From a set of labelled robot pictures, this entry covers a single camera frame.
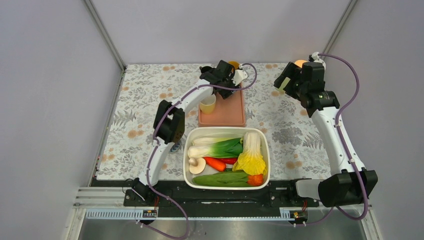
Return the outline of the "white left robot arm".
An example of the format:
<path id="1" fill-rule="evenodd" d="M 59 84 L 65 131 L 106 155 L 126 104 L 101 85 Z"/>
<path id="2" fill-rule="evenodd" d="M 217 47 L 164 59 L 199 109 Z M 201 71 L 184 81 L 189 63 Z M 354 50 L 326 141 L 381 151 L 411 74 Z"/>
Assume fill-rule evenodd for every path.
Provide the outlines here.
<path id="1" fill-rule="evenodd" d="M 217 66 L 201 66 L 199 80 L 187 92 L 173 101 L 159 103 L 153 122 L 153 146 L 150 156 L 141 173 L 132 182 L 131 190 L 136 199 L 144 206 L 152 204 L 155 192 L 152 186 L 159 181 L 161 165 L 171 148 L 185 133 L 185 115 L 205 98 L 217 91 L 232 95 L 240 89 L 235 81 L 238 67 L 220 60 Z"/>

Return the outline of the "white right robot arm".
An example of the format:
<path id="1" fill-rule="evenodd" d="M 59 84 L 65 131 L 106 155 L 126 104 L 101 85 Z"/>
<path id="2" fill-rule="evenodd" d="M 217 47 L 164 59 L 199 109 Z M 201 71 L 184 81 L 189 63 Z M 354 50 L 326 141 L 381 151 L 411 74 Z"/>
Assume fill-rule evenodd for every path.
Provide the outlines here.
<path id="1" fill-rule="evenodd" d="M 378 182 L 377 173 L 367 170 L 343 126 L 340 104 L 333 91 L 325 90 L 325 67 L 319 62 L 298 66 L 289 62 L 274 86 L 300 101 L 315 124 L 326 150 L 331 176 L 325 180 L 297 179 L 287 191 L 287 201 L 301 205 L 307 198 L 326 207 L 365 204 Z"/>

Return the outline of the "dark brown mug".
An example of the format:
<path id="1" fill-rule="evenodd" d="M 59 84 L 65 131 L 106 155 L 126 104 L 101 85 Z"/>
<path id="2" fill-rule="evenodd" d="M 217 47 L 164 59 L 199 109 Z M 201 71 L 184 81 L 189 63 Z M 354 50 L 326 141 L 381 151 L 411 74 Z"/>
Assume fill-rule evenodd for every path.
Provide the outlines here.
<path id="1" fill-rule="evenodd" d="M 211 66 L 200 66 L 199 69 L 202 74 L 205 74 L 210 73 L 214 68 Z"/>

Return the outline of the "light blue butterfly mug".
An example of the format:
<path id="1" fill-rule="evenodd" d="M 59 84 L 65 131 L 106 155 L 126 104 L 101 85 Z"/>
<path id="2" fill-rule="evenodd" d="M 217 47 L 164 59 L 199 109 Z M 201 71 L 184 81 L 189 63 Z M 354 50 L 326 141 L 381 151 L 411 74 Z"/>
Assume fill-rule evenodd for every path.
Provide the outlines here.
<path id="1" fill-rule="evenodd" d="M 228 63 L 234 67 L 234 70 L 238 70 L 240 67 L 240 64 L 237 61 L 229 61 Z"/>

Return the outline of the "light green mug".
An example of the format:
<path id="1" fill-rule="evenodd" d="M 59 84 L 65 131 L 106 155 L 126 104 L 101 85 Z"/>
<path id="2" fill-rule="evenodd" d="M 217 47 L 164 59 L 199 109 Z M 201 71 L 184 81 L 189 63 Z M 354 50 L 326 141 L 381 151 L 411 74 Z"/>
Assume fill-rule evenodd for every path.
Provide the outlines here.
<path id="1" fill-rule="evenodd" d="M 285 94 L 286 91 L 284 90 L 284 88 L 287 86 L 287 84 L 290 82 L 290 79 L 288 77 L 285 77 L 284 80 L 282 80 L 280 87 L 278 88 L 278 91 L 281 94 Z"/>

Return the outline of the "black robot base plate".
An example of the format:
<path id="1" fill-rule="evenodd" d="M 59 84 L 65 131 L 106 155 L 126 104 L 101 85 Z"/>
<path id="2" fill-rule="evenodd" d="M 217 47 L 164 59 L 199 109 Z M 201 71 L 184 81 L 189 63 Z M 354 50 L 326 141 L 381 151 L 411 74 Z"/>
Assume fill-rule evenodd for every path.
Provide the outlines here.
<path id="1" fill-rule="evenodd" d="M 184 181 L 162 180 L 151 191 L 150 201 L 139 199 L 132 183 L 130 178 L 119 182 L 123 205 L 152 207 L 160 218 L 287 218 L 284 210 L 301 213 L 319 206 L 311 198 L 297 196 L 290 180 L 272 180 L 257 190 L 197 189 Z"/>

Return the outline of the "yellow mug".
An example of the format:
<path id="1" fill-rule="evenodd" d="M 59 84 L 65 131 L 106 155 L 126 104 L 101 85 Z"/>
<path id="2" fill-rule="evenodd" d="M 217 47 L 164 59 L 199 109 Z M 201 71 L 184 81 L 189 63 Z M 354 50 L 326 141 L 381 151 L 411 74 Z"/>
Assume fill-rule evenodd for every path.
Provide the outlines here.
<path id="1" fill-rule="evenodd" d="M 203 114 L 209 115 L 214 112 L 216 107 L 217 97 L 215 94 L 211 94 L 210 96 L 204 98 L 199 103 L 199 109 Z"/>

